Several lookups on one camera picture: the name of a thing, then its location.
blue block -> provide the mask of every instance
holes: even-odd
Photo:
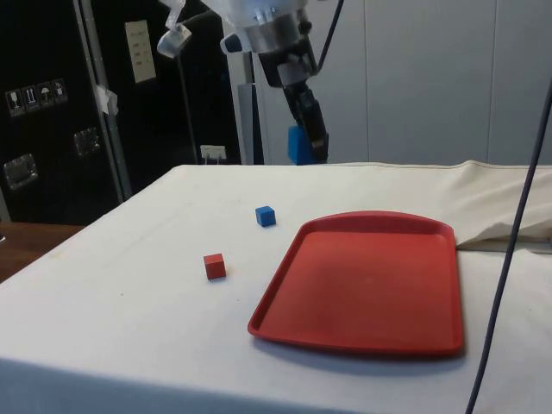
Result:
[[[316,164],[312,158],[309,137],[301,127],[291,127],[288,130],[287,155],[296,166]]]
[[[270,207],[260,207],[255,210],[257,223],[262,227],[273,226],[276,224],[276,213]]]

sticker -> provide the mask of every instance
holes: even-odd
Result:
[[[62,104],[67,102],[69,99],[67,97],[66,83],[63,79],[55,79],[52,81],[53,87],[53,100],[57,104]]]
[[[125,23],[127,42],[129,43],[130,62],[135,74],[135,82],[155,79],[154,55],[147,29],[147,21]]]
[[[25,113],[25,104],[23,103],[20,90],[6,92],[6,100],[8,101],[9,115],[11,117]]]
[[[54,104],[53,100],[53,88],[49,82],[38,84],[38,93],[41,100],[42,108],[47,108]]]
[[[38,100],[38,93],[36,92],[36,86],[32,85],[22,88],[21,94],[23,95],[23,101],[25,102],[27,112],[39,110],[41,108],[41,104]]]

white label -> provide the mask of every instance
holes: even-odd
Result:
[[[149,41],[147,21],[125,23],[127,41],[129,43],[130,61],[135,73],[135,82],[139,84],[145,80],[155,79],[154,56]]]

blue cube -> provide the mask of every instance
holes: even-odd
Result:
[[[257,215],[257,223],[262,227],[276,224],[276,213],[268,206],[255,210],[255,214]]]

electrical outlet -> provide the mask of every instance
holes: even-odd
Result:
[[[204,160],[226,160],[226,147],[222,145],[202,145],[201,158]]]

